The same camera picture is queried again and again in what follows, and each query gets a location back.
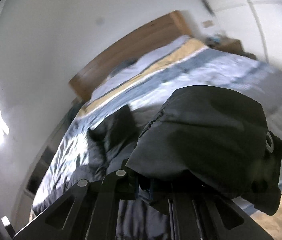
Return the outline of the black puffer jacket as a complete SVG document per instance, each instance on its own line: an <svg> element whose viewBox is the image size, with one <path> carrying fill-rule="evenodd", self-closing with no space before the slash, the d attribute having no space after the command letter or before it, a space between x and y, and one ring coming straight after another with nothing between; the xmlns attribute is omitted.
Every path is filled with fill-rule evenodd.
<svg viewBox="0 0 282 240"><path fill-rule="evenodd" d="M122 168L138 187L135 198L168 218L168 200L199 193L232 202L240 196L273 215L281 159L282 141L258 102L230 89L189 86L149 121Z"/></svg>

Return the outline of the white wardrobe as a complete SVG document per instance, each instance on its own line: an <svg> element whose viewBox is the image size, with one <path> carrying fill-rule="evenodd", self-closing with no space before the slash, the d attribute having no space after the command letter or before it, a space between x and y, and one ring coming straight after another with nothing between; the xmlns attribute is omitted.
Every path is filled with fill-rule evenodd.
<svg viewBox="0 0 282 240"><path fill-rule="evenodd" d="M226 36L282 70L282 0L205 0Z"/></svg>

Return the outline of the striped duvet cover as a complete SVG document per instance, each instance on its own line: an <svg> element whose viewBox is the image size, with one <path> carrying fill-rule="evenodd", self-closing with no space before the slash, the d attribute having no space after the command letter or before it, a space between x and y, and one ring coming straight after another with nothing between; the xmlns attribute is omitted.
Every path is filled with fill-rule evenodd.
<svg viewBox="0 0 282 240"><path fill-rule="evenodd" d="M101 179L114 167L112 158L92 152L88 129L96 128L123 106L130 108L130 118L142 128L173 91L191 85L229 88L253 98L262 105L271 130L282 139L282 71L248 57L210 49L190 38L141 73L82 106L38 187L31 215L39 215L66 191L75 170ZM282 190L282 168L279 187ZM275 239L282 239L282 196L272 216L242 198L237 204Z"/></svg>

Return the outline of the light blue pillow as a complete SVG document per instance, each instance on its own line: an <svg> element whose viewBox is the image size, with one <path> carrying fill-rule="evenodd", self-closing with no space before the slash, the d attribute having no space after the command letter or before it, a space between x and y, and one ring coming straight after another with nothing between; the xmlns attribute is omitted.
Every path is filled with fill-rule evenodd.
<svg viewBox="0 0 282 240"><path fill-rule="evenodd" d="M146 53L138 59L128 59L118 64L114 67L114 70L110 72L106 79L104 79L104 81L102 81L102 83L92 92L90 101L100 98L110 90L141 73L148 66L156 63L165 56L174 52L176 49L180 48L180 46L189 39L190 36L182 35L168 45Z"/></svg>

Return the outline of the white shelf unit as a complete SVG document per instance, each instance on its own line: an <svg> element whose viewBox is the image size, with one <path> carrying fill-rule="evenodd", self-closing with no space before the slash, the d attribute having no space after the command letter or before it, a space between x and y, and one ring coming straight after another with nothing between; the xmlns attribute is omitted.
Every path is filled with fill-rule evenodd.
<svg viewBox="0 0 282 240"><path fill-rule="evenodd" d="M78 98L72 102L70 110L54 128L30 165L25 177L25 182L21 187L20 200L16 204L13 226L17 230L21 229L29 222L32 202L38 187L51 164L63 136L83 104L84 102Z"/></svg>

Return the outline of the beige wall switch plate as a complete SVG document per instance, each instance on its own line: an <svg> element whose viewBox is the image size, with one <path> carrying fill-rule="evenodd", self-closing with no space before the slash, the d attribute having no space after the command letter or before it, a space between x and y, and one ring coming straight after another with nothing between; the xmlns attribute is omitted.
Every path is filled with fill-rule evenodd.
<svg viewBox="0 0 282 240"><path fill-rule="evenodd" d="M212 20L207 20L201 23L203 28L210 28L214 25Z"/></svg>

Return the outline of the wooden nightstand right side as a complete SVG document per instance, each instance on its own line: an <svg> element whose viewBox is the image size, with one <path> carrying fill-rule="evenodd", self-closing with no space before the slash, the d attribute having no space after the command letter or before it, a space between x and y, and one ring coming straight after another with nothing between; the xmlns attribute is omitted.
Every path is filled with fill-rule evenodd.
<svg viewBox="0 0 282 240"><path fill-rule="evenodd" d="M206 44L215 50L223 51L226 53L240 55L244 53L242 43L240 40L229 37L221 37L213 40L212 38L207 39Z"/></svg>

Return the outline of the wooden headboard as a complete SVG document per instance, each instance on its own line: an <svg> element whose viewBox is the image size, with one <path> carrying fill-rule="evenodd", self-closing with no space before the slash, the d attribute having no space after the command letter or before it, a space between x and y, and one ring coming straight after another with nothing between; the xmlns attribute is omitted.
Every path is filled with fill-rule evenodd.
<svg viewBox="0 0 282 240"><path fill-rule="evenodd" d="M161 16L127 34L92 59L70 81L78 98L88 101L118 64L165 46L181 35L193 35L184 16L178 10Z"/></svg>

